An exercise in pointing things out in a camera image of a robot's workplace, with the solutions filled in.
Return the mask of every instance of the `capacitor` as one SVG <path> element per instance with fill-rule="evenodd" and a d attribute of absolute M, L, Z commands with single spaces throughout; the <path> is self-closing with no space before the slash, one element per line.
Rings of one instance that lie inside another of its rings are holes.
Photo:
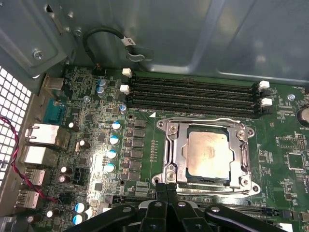
<path fill-rule="evenodd" d="M 85 141 L 85 140 L 79 141 L 79 145 L 84 147 L 84 148 L 89 148 L 90 147 L 90 143 Z"/>
<path fill-rule="evenodd" d="M 49 210 L 49 211 L 46 213 L 46 216 L 47 216 L 48 218 L 54 218 L 54 217 L 59 216 L 60 213 L 61 213 L 60 209 L 55 208 L 55 209 L 53 209 L 53 210 Z"/>
<path fill-rule="evenodd" d="M 42 219 L 42 216 L 40 214 L 34 214 L 34 215 L 27 217 L 27 222 L 30 224 L 33 224 L 33 223 L 39 222 L 41 219 Z"/>
<path fill-rule="evenodd" d="M 119 144 L 119 139 L 117 136 L 113 135 L 111 138 L 110 138 L 110 143 L 111 145 L 113 146 L 117 146 Z"/>
<path fill-rule="evenodd" d="M 70 174 L 73 173 L 73 169 L 70 168 L 70 167 L 62 167 L 62 168 L 60 169 L 60 172 L 61 172 L 62 174 L 68 174 L 68 175 L 70 175 Z"/>
<path fill-rule="evenodd" d="M 113 165 L 112 163 L 108 163 L 107 165 L 104 166 L 103 170 L 107 173 L 113 173 L 116 170 L 116 166 Z"/>
<path fill-rule="evenodd" d="M 102 98 L 102 97 L 105 96 L 106 91 L 104 90 L 103 87 L 99 86 L 99 87 L 97 88 L 97 94 L 98 94 L 98 96 L 99 96 L 100 98 Z"/>
<path fill-rule="evenodd" d="M 77 142 L 75 146 L 75 152 L 80 153 L 80 151 L 81 151 L 81 146 L 79 145 L 79 142 Z"/>
<path fill-rule="evenodd" d="M 88 219 L 88 214 L 86 213 L 75 215 L 73 217 L 73 224 L 74 225 L 81 224 L 83 221 L 86 221 L 87 219 Z"/>
<path fill-rule="evenodd" d="M 121 130 L 120 122 L 113 122 L 113 123 L 112 123 L 112 129 L 113 129 L 114 131 L 120 131 L 120 130 Z"/>
<path fill-rule="evenodd" d="M 84 202 L 79 202 L 75 206 L 75 212 L 80 214 L 88 209 L 88 205 Z"/>
<path fill-rule="evenodd" d="M 59 177 L 59 183 L 69 183 L 71 181 L 71 177 L 68 175 L 61 175 Z"/>
<path fill-rule="evenodd" d="M 117 152 L 115 152 L 114 150 L 110 150 L 107 152 L 106 154 L 107 158 L 113 160 L 115 159 L 118 155 L 117 155 Z"/>
<path fill-rule="evenodd" d="M 126 104 L 121 104 L 120 113 L 124 115 L 127 112 Z"/>
<path fill-rule="evenodd" d="M 72 131 L 74 131 L 74 132 L 79 132 L 79 126 L 76 125 L 74 122 L 71 122 L 71 123 L 69 124 L 69 128 L 70 128 Z"/>
<path fill-rule="evenodd" d="M 98 80 L 98 86 L 103 87 L 104 89 L 107 88 L 107 83 L 104 79 Z"/>

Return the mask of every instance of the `red and black wire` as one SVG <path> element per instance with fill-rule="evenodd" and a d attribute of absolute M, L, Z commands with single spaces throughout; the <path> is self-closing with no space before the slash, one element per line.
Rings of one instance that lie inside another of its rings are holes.
<path fill-rule="evenodd" d="M 58 199 L 46 196 L 38 187 L 34 186 L 33 183 L 24 174 L 20 173 L 19 169 L 16 167 L 16 159 L 17 159 L 17 154 L 18 154 L 18 151 L 19 151 L 19 137 L 18 137 L 17 131 L 8 118 L 6 118 L 4 116 L 0 116 L 0 120 L 9 125 L 9 127 L 10 127 L 10 129 L 11 129 L 13 135 L 14 135 L 15 147 L 13 149 L 14 152 L 12 154 L 12 161 L 10 163 L 14 172 L 17 173 L 20 176 L 20 178 L 22 178 L 31 189 L 36 191 L 40 195 L 40 197 L 42 197 L 43 199 L 47 199 L 49 201 L 52 201 L 52 202 L 57 204 L 59 202 Z"/>

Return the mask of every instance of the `label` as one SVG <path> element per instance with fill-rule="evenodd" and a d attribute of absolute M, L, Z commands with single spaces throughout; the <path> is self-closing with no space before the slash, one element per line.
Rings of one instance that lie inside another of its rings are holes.
<path fill-rule="evenodd" d="M 136 45 L 135 42 L 133 41 L 133 39 L 131 38 L 126 38 L 124 37 L 121 42 L 125 45 L 125 46 L 130 46 L 130 45 Z"/>

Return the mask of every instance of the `cpu socket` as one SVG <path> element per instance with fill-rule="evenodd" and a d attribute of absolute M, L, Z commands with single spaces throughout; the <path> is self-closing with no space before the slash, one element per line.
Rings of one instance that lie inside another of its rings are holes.
<path fill-rule="evenodd" d="M 163 172 L 152 183 L 177 183 L 179 195 L 244 198 L 261 188 L 251 180 L 248 139 L 252 128 L 229 118 L 173 117 L 165 132 Z"/>

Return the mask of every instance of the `ventilation grille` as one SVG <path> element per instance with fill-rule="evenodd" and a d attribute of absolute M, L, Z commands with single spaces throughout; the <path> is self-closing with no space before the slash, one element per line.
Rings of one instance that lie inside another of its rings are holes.
<path fill-rule="evenodd" d="M 23 123 L 30 97 L 31 92 L 0 66 L 0 114 L 10 119 L 17 132 Z M 0 191 L 14 145 L 13 133 L 0 120 Z"/>

